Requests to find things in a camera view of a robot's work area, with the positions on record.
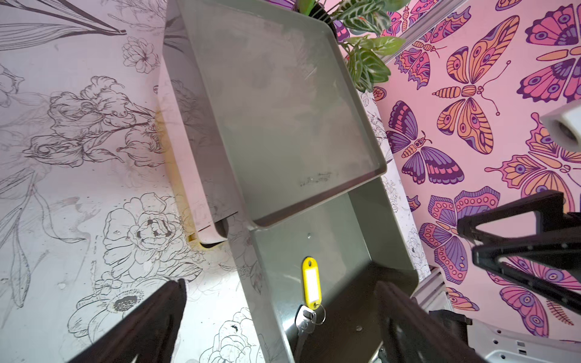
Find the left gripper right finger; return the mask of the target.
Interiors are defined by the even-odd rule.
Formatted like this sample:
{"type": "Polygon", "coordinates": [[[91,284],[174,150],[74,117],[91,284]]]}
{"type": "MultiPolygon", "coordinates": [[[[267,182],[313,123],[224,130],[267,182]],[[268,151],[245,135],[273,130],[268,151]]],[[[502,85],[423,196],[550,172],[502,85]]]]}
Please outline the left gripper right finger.
{"type": "Polygon", "coordinates": [[[426,312],[395,284],[375,285],[382,362],[484,362],[468,344],[472,320],[441,309],[426,312]]]}

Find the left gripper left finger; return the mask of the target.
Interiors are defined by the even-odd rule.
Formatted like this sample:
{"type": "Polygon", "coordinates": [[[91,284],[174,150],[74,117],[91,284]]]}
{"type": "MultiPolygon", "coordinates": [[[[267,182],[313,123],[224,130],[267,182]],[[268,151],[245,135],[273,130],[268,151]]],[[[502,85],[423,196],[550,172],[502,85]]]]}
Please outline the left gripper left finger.
{"type": "Polygon", "coordinates": [[[71,361],[170,363],[186,301],[183,279],[166,282],[71,361]]]}

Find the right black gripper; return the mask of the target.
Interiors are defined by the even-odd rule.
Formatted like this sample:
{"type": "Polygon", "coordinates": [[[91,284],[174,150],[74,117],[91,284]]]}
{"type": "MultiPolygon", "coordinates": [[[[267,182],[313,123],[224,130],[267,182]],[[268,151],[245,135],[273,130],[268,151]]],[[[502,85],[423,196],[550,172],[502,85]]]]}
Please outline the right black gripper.
{"type": "Polygon", "coordinates": [[[471,250],[475,266],[579,315],[580,218],[567,217],[564,226],[564,201],[562,192],[543,191],[463,217],[458,233],[482,243],[471,250]],[[541,242],[510,240],[525,230],[541,242]]]}

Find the keys with yellow tag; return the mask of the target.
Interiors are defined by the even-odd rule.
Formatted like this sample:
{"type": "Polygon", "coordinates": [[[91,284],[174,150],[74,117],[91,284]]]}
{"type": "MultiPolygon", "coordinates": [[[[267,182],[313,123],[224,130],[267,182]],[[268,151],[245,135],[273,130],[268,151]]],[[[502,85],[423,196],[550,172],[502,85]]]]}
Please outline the keys with yellow tag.
{"type": "Polygon", "coordinates": [[[306,257],[302,263],[304,287],[304,304],[295,316],[298,329],[297,344],[294,349],[294,361],[299,362],[308,336],[326,319],[326,310],[322,305],[322,289],[319,276],[319,264],[313,257],[306,257]]]}

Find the green top drawer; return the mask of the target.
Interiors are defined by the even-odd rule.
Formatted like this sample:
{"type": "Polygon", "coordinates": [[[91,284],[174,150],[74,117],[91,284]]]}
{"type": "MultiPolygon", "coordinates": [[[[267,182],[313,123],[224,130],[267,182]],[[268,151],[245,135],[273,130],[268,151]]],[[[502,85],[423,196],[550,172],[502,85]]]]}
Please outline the green top drawer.
{"type": "Polygon", "coordinates": [[[227,223],[267,362],[294,359],[306,258],[319,265],[322,324],[307,337],[303,362],[370,361],[382,343],[375,284],[388,281],[412,293],[419,282],[379,179],[269,228],[250,228],[240,213],[227,223]]]}

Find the green three-drawer cabinet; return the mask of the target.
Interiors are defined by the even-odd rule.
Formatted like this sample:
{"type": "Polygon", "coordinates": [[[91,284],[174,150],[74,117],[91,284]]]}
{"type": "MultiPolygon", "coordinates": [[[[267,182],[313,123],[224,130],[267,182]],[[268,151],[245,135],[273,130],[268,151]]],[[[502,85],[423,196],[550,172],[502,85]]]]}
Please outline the green three-drawer cabinet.
{"type": "Polygon", "coordinates": [[[265,1],[170,1],[160,138],[189,239],[269,228],[387,169],[334,33],[265,1]]]}

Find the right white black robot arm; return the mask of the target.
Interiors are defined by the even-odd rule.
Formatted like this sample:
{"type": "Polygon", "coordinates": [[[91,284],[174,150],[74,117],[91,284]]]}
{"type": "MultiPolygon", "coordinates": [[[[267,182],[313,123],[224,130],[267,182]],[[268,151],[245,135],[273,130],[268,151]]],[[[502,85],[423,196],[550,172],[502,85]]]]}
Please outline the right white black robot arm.
{"type": "Polygon", "coordinates": [[[438,319],[488,362],[580,360],[579,341],[549,337],[548,312],[567,323],[580,311],[580,215],[565,212],[564,202],[563,193],[542,191],[503,205],[483,188],[428,204],[433,222],[420,237],[447,280],[459,284],[469,266],[483,269],[526,328],[520,334],[469,319],[476,304],[450,287],[453,310],[438,319]]]}

